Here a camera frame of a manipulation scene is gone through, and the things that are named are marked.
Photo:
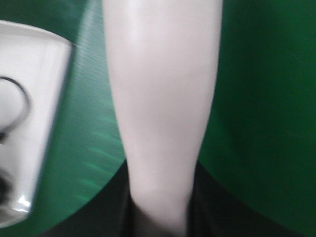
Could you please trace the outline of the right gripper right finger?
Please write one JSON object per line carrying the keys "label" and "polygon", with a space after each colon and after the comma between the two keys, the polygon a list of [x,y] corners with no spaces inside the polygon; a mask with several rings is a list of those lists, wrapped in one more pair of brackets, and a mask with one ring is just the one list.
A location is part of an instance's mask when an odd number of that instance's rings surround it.
{"label": "right gripper right finger", "polygon": [[252,210],[225,190],[197,163],[189,205],[190,237],[298,237]]}

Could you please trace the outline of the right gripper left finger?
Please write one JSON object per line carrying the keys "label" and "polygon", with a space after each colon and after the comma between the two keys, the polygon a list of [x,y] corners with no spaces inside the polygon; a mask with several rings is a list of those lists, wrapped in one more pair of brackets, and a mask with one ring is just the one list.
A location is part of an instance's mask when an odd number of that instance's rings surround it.
{"label": "right gripper left finger", "polygon": [[146,223],[133,203],[127,162],[86,205],[40,237],[144,237]]}

